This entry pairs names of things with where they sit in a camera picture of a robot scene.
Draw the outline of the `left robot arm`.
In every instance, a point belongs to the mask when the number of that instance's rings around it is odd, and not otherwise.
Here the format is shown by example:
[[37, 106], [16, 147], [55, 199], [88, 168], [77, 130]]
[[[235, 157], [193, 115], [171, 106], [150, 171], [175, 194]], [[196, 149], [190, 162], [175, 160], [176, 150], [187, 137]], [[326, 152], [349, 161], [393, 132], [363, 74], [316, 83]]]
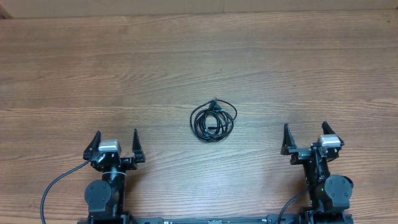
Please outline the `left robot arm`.
[[133, 134], [132, 152], [132, 157], [122, 157], [119, 141], [102, 140], [100, 131], [84, 150], [84, 160], [101, 173], [101, 179], [88, 184], [85, 190], [86, 223], [136, 223], [131, 213], [124, 209], [124, 199], [126, 172], [136, 170], [139, 163], [146, 161], [137, 130]]

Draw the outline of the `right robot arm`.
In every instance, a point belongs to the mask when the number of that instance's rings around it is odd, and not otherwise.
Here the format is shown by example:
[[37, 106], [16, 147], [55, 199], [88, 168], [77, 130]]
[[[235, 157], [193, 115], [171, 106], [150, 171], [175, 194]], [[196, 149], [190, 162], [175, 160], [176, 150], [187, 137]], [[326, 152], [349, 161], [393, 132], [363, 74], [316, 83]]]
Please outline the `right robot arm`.
[[[354, 183], [347, 176], [331, 175], [328, 168], [328, 163], [339, 157], [345, 143], [326, 121], [322, 122], [322, 130], [323, 134], [310, 147], [299, 148], [289, 125], [284, 124], [280, 153], [289, 155], [292, 165], [303, 166], [307, 188], [284, 205], [278, 214], [278, 223], [353, 223], [352, 216], [345, 211], [350, 207]], [[301, 208], [296, 215], [285, 215], [287, 207], [305, 194], [309, 194], [310, 206]]]

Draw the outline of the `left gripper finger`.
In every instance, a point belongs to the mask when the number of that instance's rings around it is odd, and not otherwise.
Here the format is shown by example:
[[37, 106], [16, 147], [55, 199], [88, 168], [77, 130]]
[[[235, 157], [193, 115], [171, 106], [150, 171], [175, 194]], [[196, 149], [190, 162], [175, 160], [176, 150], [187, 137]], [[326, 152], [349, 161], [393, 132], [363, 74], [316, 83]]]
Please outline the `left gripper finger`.
[[134, 153], [134, 158], [136, 163], [144, 163], [146, 161], [144, 151], [142, 150], [142, 146], [139, 142], [137, 129], [134, 130], [133, 134], [132, 152]]
[[98, 151], [99, 144], [101, 142], [101, 132], [97, 131], [93, 140], [89, 143], [87, 148], [83, 152], [83, 159], [88, 161], [92, 159], [94, 153]]

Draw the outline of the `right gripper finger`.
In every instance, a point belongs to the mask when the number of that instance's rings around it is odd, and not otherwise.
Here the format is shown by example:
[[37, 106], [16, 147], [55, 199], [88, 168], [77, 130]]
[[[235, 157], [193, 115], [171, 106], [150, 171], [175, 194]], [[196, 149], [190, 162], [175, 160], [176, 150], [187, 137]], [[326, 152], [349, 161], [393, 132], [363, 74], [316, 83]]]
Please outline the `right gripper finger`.
[[290, 132], [289, 129], [289, 124], [285, 123], [284, 124], [284, 136], [283, 136], [283, 140], [282, 140], [282, 147], [280, 150], [280, 154], [281, 155], [290, 155], [293, 150], [295, 150], [297, 148], [293, 135]]
[[322, 130], [324, 135], [335, 134], [334, 130], [332, 130], [331, 126], [326, 122], [322, 122]]

